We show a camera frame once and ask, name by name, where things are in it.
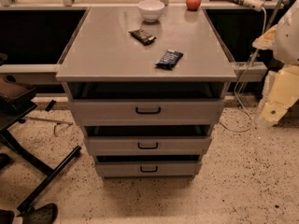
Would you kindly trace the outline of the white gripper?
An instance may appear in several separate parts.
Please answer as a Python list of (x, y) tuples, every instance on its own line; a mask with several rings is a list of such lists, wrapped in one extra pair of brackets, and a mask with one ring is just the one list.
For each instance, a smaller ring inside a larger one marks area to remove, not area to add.
[(299, 66), (285, 64), (278, 72), (270, 71), (263, 85), (263, 98), (258, 104), (255, 124), (272, 127), (299, 100)]

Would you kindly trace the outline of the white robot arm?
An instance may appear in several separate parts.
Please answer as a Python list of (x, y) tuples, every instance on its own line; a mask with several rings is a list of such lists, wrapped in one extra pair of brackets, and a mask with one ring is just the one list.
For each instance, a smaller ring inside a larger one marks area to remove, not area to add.
[(278, 124), (299, 100), (299, 0), (296, 0), (279, 22), (256, 38), (256, 49), (273, 51), (273, 57), (283, 63), (278, 72), (270, 71), (263, 86), (255, 123), (268, 128)]

